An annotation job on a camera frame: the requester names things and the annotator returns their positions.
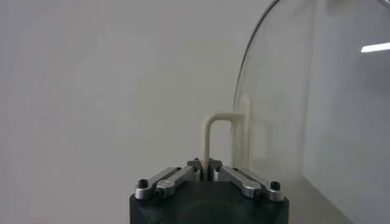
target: clear plastic dome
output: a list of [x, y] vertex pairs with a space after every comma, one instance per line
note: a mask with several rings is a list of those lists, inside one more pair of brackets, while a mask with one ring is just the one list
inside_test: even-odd
[[388, 223], [389, 1], [274, 1], [243, 59], [250, 169], [279, 180], [290, 223]]

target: black base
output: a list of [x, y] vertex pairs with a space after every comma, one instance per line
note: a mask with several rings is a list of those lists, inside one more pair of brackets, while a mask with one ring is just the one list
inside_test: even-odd
[[130, 223], [287, 224], [289, 201], [251, 199], [230, 182], [186, 182], [166, 199], [130, 197]]

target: black screw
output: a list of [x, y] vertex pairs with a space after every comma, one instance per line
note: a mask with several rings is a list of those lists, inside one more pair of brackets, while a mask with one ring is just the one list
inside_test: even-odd
[[161, 199], [164, 197], [164, 190], [161, 188], [157, 188], [156, 191], [154, 192], [157, 198]]
[[277, 181], [271, 182], [271, 190], [280, 191], [280, 183]]
[[147, 188], [148, 184], [149, 183], [147, 182], [147, 179], [140, 179], [138, 181], [138, 187], [140, 187], [140, 188]]

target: cream-colored object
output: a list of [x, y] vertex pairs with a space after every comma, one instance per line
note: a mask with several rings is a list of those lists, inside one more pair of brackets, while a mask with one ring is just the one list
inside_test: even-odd
[[214, 121], [229, 121], [233, 127], [233, 167], [248, 168], [251, 105], [249, 96], [244, 94], [239, 109], [231, 112], [220, 112], [207, 117], [202, 123], [202, 148], [200, 162], [206, 175], [210, 160], [210, 134]]

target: white wall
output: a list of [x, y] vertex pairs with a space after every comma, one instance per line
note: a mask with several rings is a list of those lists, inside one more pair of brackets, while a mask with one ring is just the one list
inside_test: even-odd
[[127, 223], [137, 179], [197, 156], [203, 117], [231, 109], [268, 3], [1, 1], [0, 223]]

